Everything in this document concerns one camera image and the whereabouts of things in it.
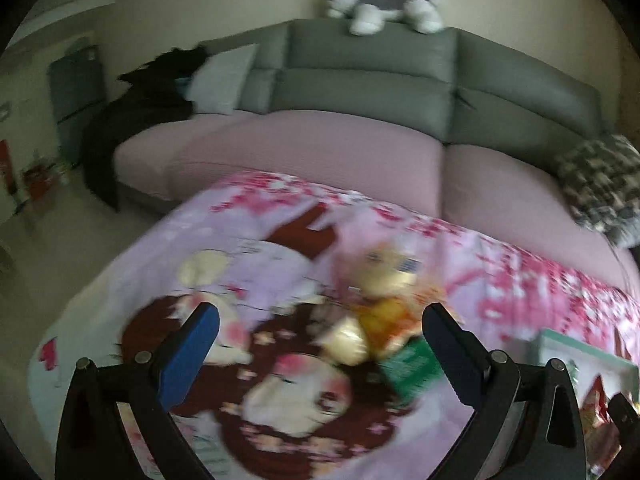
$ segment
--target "sofa seat cushion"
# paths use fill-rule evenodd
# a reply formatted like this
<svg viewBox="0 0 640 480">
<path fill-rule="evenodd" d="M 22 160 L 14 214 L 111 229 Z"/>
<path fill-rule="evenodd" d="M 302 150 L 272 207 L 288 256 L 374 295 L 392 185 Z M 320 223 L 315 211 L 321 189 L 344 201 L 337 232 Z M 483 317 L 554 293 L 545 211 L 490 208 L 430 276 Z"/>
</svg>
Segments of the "sofa seat cushion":
<svg viewBox="0 0 640 480">
<path fill-rule="evenodd" d="M 627 250 L 614 255 L 602 235 L 578 227 L 549 174 L 478 146 L 446 150 L 446 221 L 555 260 L 640 298 L 640 274 Z"/>
<path fill-rule="evenodd" d="M 171 163 L 170 185 L 185 200 L 239 170 L 278 171 L 439 216 L 443 152 L 437 140 L 397 124 L 284 110 L 191 143 Z"/>
<path fill-rule="evenodd" d="M 172 200 L 166 169 L 174 156 L 200 137 L 253 117 L 255 114 L 236 110 L 231 115 L 195 115 L 188 121 L 144 130 L 118 146 L 114 156 L 118 181 L 156 198 Z"/>
</svg>

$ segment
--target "floor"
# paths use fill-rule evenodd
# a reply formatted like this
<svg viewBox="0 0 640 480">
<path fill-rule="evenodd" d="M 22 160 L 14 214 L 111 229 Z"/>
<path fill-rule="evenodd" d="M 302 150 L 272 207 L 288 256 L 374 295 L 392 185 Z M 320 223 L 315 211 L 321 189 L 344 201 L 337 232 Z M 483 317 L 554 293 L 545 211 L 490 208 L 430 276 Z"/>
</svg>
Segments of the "floor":
<svg viewBox="0 0 640 480">
<path fill-rule="evenodd" d="M 69 300 L 158 220 L 131 203 L 112 211 L 73 172 L 68 186 L 0 225 L 14 261 L 0 262 L 0 417 L 44 480 L 54 460 L 29 403 L 29 358 Z"/>
</svg>

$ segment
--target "silver bolt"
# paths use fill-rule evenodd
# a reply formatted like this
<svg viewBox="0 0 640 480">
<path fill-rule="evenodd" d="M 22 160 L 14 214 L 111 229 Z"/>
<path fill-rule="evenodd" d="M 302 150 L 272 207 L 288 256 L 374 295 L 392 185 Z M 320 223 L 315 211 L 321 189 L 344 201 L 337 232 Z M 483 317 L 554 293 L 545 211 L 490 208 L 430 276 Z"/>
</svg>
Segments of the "silver bolt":
<svg viewBox="0 0 640 480">
<path fill-rule="evenodd" d="M 491 352 L 491 359 L 498 364 L 505 364 L 508 361 L 509 357 L 502 350 L 494 350 Z"/>
<path fill-rule="evenodd" d="M 76 361 L 76 368 L 78 370 L 86 370 L 91 364 L 91 359 L 88 357 L 81 357 Z"/>
<path fill-rule="evenodd" d="M 151 352 L 143 350 L 142 352 L 138 352 L 134 357 L 134 361 L 139 365 L 143 365 L 151 361 Z"/>
<path fill-rule="evenodd" d="M 564 370 L 564 363 L 560 359 L 556 359 L 555 357 L 551 359 L 551 366 L 559 372 Z"/>
</svg>

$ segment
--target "stuffed dog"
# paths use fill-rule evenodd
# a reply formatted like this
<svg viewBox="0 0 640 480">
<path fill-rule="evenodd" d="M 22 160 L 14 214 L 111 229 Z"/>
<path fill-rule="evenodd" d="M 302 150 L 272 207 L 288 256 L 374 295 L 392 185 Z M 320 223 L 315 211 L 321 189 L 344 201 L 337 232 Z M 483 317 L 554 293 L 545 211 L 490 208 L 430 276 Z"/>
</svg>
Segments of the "stuffed dog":
<svg viewBox="0 0 640 480">
<path fill-rule="evenodd" d="M 406 21 L 418 32 L 430 34 L 444 28 L 437 0 L 326 0 L 330 18 L 352 17 L 350 32 L 356 36 L 375 34 L 385 21 Z"/>
</svg>

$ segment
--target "gray leather sofa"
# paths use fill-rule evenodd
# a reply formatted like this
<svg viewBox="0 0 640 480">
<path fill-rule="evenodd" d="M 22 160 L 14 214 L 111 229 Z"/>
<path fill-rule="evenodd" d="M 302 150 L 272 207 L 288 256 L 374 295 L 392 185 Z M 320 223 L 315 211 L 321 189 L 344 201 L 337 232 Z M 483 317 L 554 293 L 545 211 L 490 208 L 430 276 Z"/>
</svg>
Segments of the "gray leather sofa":
<svg viewBox="0 0 640 480">
<path fill-rule="evenodd" d="M 168 209 L 221 176 L 281 171 L 485 232 L 635 294 L 628 251 L 571 220 L 554 157 L 605 135 L 594 88 L 456 28 L 348 34 L 293 20 L 205 41 L 260 45 L 231 116 L 195 116 L 116 152 L 123 189 Z"/>
</svg>

